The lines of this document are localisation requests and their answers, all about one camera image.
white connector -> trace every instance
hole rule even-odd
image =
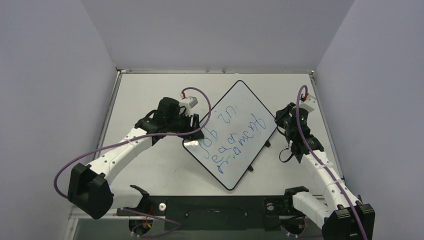
[[[179,101],[179,106],[182,107],[179,113],[184,113],[186,116],[191,116],[192,108],[194,108],[198,103],[198,99],[194,96],[183,98]]]
[[[311,94],[308,94],[305,101],[303,101],[299,107],[305,109],[308,113],[311,113],[318,108],[317,99]]]

cable tie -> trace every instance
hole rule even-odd
[[[129,144],[131,144],[134,148],[136,147],[136,146],[134,145],[134,143],[133,143],[132,141],[130,141],[129,139],[126,139],[126,141],[127,141]]]
[[[336,183],[343,183],[342,182],[342,179],[341,178],[339,178],[339,179],[337,179],[337,180],[335,180],[335,181],[332,181],[332,182],[330,182],[329,184],[327,184],[327,186],[326,187],[328,187],[328,186],[330,186],[330,185],[333,185],[333,184],[336,184]]]
[[[318,170],[320,170],[320,169],[323,169],[323,168],[325,168],[325,167],[327,167],[327,168],[331,168],[333,166],[333,163],[332,162],[329,162],[329,163],[325,163],[325,164],[321,164],[321,165],[319,165],[318,167],[317,167],[317,169]]]

gray wall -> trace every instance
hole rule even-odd
[[[374,239],[423,239],[424,2],[356,0],[316,70],[347,184]]]
[[[63,237],[71,205],[53,177],[95,148],[115,77],[79,0],[1,1],[1,240]]]
[[[119,69],[313,70],[354,0],[82,0]]]

table surface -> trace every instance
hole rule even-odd
[[[273,114],[296,102],[302,85],[314,94],[308,74],[123,74],[103,146],[125,137],[140,118],[157,108],[163,97],[179,99],[183,88],[197,87],[213,106],[237,80],[243,80]],[[205,116],[208,105],[202,95],[193,90],[186,95],[197,97],[199,103],[193,112]],[[324,146],[328,159],[335,163],[319,109],[309,115],[308,126]],[[153,196],[257,196],[281,195],[287,188],[305,186],[313,195],[319,195],[312,177],[295,158],[287,163],[279,161],[286,139],[275,132],[270,143],[271,147],[264,148],[253,162],[254,171],[247,172],[236,188],[228,191],[182,147],[181,138],[167,136],[128,164],[111,184],[111,190],[137,185]],[[281,158],[289,155],[284,151]]]

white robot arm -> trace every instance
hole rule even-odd
[[[153,146],[163,135],[157,133],[188,133],[199,128],[199,115],[191,109],[198,103],[195,97],[181,101],[164,97],[157,110],[140,119],[112,150],[87,165],[77,164],[71,171],[68,200],[94,219],[101,218],[109,209],[135,208],[148,193],[131,185],[112,193],[109,186],[115,177],[141,152]],[[182,136],[184,139],[203,139],[201,131]]]
[[[352,239],[349,236],[359,236],[359,224],[364,227],[367,235],[372,236],[375,218],[373,208],[370,204],[362,204],[346,187],[334,170],[333,163],[328,160],[321,143],[310,134],[311,130],[307,126],[307,120],[308,114],[317,105],[315,97],[307,95],[301,101],[298,119],[304,139],[300,134],[294,103],[290,103],[286,108],[277,111],[275,122],[285,130],[285,132],[280,133],[285,136],[289,143],[292,153],[290,158],[296,157],[297,161],[307,169],[317,184],[319,193],[324,197],[325,204],[310,194],[305,187],[286,189],[284,195],[291,196],[291,207],[308,216],[322,230],[322,235],[326,240]],[[305,146],[304,141],[308,143],[313,154]],[[360,217],[361,222],[359,224],[352,215],[352,208],[355,208]]]

